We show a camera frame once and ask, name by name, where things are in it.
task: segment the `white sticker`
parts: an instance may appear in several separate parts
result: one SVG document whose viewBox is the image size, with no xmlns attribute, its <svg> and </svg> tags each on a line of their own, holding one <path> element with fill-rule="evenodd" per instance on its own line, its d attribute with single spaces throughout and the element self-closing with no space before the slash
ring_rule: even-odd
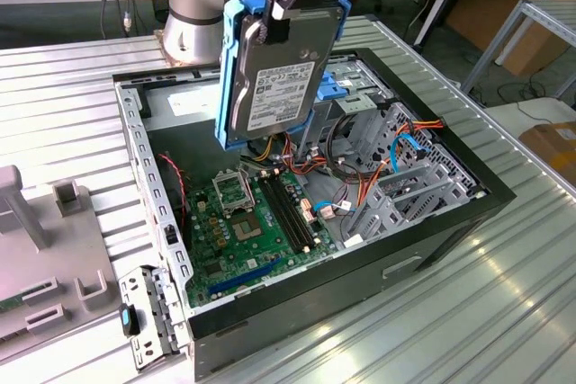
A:
<svg viewBox="0 0 576 384">
<path fill-rule="evenodd" d="M 556 132 L 564 139 L 576 139 L 576 133 L 572 129 L 557 129 Z"/>
<path fill-rule="evenodd" d="M 168 103 L 175 116 L 186 116 L 197 112 L 216 113 L 220 101 L 220 84 L 206 85 L 168 96 Z"/>
<path fill-rule="evenodd" d="M 314 62 L 259 71 L 247 130 L 296 119 L 313 71 Z"/>
<path fill-rule="evenodd" d="M 340 87 L 352 87 L 352 82 L 350 80 L 337 81 L 336 84 Z"/>
</svg>

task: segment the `grooved aluminum plate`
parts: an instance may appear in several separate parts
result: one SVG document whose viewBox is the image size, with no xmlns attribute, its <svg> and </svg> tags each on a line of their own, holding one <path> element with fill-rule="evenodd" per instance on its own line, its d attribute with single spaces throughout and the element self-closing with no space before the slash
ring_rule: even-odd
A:
<svg viewBox="0 0 576 384">
<path fill-rule="evenodd" d="M 207 382 L 573 381 L 576 209 L 567 193 L 573 190 L 530 162 L 520 144 L 381 24 L 349 19 L 337 48 L 355 47 L 373 49 L 442 113 L 517 199 L 441 263 Z M 0 160 L 27 165 L 22 177 L 30 195 L 36 185 L 78 176 L 92 192 L 118 275 L 155 256 L 110 74 L 164 65 L 153 38 L 0 55 Z M 180 356 L 137 378 L 113 315 L 0 368 L 0 381 L 78 383 L 95 374 L 102 382 L 149 383 L 193 376 Z"/>
</svg>

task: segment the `floor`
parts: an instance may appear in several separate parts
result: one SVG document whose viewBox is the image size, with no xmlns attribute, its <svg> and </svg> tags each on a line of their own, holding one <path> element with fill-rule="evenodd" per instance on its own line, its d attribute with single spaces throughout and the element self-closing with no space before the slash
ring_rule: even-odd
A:
<svg viewBox="0 0 576 384">
<path fill-rule="evenodd" d="M 375 0 L 359 0 L 353 14 L 374 13 Z M 381 0 L 382 12 L 378 17 L 384 24 L 399 35 L 402 35 L 406 24 L 410 22 L 420 6 L 414 0 Z M 108 38 L 120 38 L 118 15 L 114 3 L 109 3 L 104 17 L 104 31 Z M 161 29 L 162 24 L 154 17 L 150 1 L 138 1 L 139 32 L 150 34 L 154 29 Z M 24 4 L 0 5 L 0 48 L 20 48 L 39 45 L 99 40 L 102 38 L 100 25 L 100 5 L 97 3 L 81 4 Z M 407 39 L 414 41 L 418 35 L 421 22 L 416 21 L 410 28 Z M 448 78 L 462 82 L 470 72 L 473 64 L 482 53 L 470 42 L 447 26 L 437 28 L 429 39 L 424 57 L 437 67 Z M 555 89 L 571 75 L 576 64 L 576 49 L 567 50 L 552 65 L 533 77 L 533 83 L 544 86 L 547 95 L 554 94 Z M 528 77 L 514 77 L 503 67 L 492 65 L 477 86 L 473 96 L 486 106 L 522 100 L 519 92 Z M 540 94 L 544 94 L 535 84 Z M 575 90 L 564 94 L 563 100 L 574 104 Z"/>
</svg>

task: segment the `hard drive label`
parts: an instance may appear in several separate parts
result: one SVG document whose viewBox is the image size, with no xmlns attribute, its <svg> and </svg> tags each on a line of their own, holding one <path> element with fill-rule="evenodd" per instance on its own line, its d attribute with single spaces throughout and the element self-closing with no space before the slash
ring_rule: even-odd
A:
<svg viewBox="0 0 576 384">
<path fill-rule="evenodd" d="M 247 130 L 296 119 L 313 71 L 314 62 L 258 71 Z"/>
</svg>

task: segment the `open computer tower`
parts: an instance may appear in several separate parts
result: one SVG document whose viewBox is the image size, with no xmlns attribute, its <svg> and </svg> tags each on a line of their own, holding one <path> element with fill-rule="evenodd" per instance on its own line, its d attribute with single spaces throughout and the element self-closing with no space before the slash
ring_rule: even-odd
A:
<svg viewBox="0 0 576 384">
<path fill-rule="evenodd" d="M 205 377 L 428 268 L 514 199 L 446 125 L 414 127 L 441 120 L 372 51 L 334 52 L 326 72 L 343 97 L 228 152 L 214 137 L 218 67 L 114 78 L 163 263 L 120 280 L 139 370 L 187 351 Z M 336 165 L 382 171 L 359 202 Z"/>
</svg>

